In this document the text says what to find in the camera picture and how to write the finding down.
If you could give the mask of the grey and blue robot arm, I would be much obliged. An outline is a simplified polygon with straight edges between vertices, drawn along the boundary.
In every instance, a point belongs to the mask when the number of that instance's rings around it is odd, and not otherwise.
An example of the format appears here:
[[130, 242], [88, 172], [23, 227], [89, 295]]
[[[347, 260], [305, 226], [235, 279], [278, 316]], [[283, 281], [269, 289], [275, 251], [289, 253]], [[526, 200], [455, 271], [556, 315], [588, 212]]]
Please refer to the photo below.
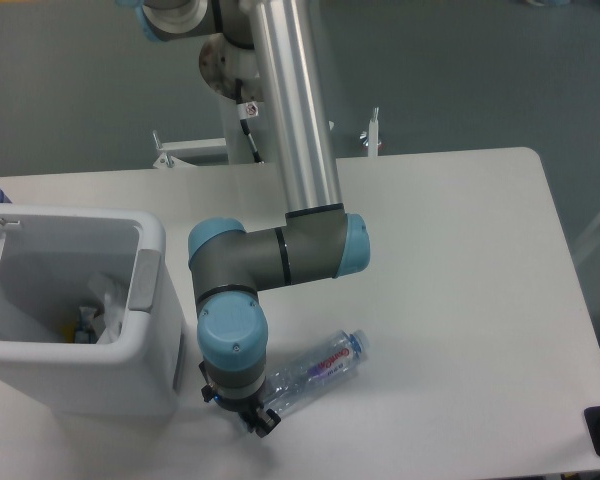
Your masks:
[[216, 194], [211, 218], [188, 236], [206, 402], [259, 436], [280, 423], [282, 401], [315, 365], [269, 370], [261, 295], [363, 271], [370, 240], [341, 198], [305, 1], [131, 1], [160, 44], [200, 39], [201, 74], [227, 109], [249, 103], [265, 126], [238, 120], [244, 161], [236, 192]]

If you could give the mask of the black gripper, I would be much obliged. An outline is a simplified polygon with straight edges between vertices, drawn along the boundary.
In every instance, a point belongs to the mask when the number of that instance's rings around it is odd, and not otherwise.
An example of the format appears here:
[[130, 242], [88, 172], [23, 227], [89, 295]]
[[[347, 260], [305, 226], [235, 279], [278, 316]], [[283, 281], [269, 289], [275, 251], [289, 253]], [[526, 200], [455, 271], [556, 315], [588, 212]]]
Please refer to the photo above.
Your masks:
[[260, 400], [261, 378], [244, 387], [228, 388], [209, 376], [204, 361], [199, 364], [199, 370], [205, 381], [201, 388], [204, 402], [215, 402], [227, 411], [241, 411], [239, 417], [249, 433], [266, 437], [281, 423], [274, 401]]

